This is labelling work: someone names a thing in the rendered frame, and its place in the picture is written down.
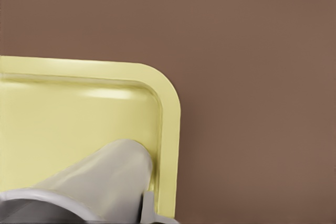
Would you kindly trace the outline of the white IKEA cup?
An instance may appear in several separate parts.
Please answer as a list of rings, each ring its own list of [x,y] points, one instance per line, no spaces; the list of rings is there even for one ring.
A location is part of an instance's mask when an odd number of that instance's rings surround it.
[[[67,210],[85,221],[136,223],[152,167],[142,144],[116,140],[42,182],[1,192],[0,211],[10,203]]]

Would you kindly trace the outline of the pale yellow plastic tray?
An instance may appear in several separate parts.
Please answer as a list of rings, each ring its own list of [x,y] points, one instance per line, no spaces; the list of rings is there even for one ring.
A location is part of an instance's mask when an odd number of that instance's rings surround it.
[[[154,192],[155,212],[175,219],[180,117],[175,88],[150,66],[0,56],[0,193],[42,182],[113,141],[134,140],[152,158],[145,192]],[[140,223],[141,211],[142,203],[130,224]],[[3,222],[127,224],[10,203]]]

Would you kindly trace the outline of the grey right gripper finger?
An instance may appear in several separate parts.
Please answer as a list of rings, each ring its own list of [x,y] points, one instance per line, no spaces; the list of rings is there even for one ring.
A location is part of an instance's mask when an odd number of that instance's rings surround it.
[[[158,215],[155,212],[154,192],[147,191],[143,194],[140,224],[177,224],[173,218]]]

